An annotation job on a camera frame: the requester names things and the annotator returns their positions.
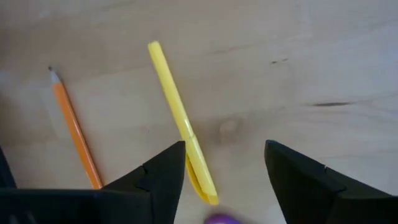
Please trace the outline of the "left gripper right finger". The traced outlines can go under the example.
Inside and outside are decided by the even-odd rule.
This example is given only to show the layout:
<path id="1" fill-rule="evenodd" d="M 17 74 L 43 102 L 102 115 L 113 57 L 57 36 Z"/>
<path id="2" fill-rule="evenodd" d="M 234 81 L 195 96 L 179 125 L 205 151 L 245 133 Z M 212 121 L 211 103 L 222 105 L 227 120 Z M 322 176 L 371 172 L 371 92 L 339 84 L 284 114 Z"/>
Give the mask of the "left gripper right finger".
<path id="1" fill-rule="evenodd" d="M 397 223 L 395 195 L 277 141 L 266 141 L 264 159 L 287 223 Z"/>

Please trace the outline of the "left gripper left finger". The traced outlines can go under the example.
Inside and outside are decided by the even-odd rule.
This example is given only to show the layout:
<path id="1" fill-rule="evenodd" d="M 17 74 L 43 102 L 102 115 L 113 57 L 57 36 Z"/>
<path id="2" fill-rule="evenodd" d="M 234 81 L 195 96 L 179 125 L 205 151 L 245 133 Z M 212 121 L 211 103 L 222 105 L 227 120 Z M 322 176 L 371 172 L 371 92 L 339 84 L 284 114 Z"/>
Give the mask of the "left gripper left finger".
<path id="1" fill-rule="evenodd" d="M 99 190 L 1 189 L 1 223 L 173 223 L 185 158 L 178 141 Z"/>

